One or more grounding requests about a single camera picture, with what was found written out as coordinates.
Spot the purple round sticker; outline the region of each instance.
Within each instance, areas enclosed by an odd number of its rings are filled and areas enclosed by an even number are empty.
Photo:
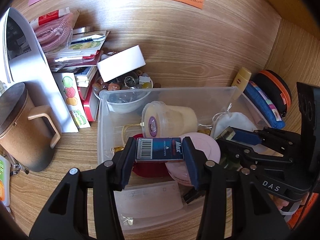
[[[152,137],[156,137],[157,135],[157,130],[158,130],[158,125],[157,125],[157,121],[154,118],[154,116],[149,118],[149,132],[151,134]]]

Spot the pink compact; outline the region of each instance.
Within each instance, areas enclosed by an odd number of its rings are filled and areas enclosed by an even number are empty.
[[[208,160],[212,160],[216,163],[219,163],[220,148],[217,142],[212,137],[204,133],[191,132],[191,133],[185,133],[181,135],[180,136],[181,140],[183,140],[183,138],[185,138],[186,136],[189,136],[191,138],[192,143],[197,150],[204,152]],[[185,162],[178,162],[178,163],[167,162],[165,163],[165,165],[167,166],[170,176],[174,180],[176,180],[178,183],[182,185],[192,187],[187,165]]]

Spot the red cartoon fruit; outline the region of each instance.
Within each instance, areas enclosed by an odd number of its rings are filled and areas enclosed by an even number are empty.
[[[75,89],[74,89],[73,87],[65,88],[65,89],[64,89],[64,92],[66,93],[66,96],[67,96],[68,98],[72,98],[72,97],[74,97],[75,94],[76,94],[76,91],[75,91]]]

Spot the mug handle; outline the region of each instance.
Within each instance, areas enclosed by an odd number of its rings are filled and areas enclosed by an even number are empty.
[[[30,112],[28,114],[28,120],[32,120],[38,117],[46,117],[55,131],[55,135],[53,136],[50,142],[50,147],[53,149],[61,138],[61,126],[55,115],[52,113],[51,107],[48,105],[37,106],[30,109]]]

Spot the barcode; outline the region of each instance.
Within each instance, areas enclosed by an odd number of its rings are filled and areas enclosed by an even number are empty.
[[[157,127],[156,127],[156,122],[155,122],[155,120],[152,120],[152,122],[151,122],[151,129],[152,129],[153,132],[156,132],[156,131],[157,131]]]
[[[152,138],[139,138],[137,159],[152,159]]]

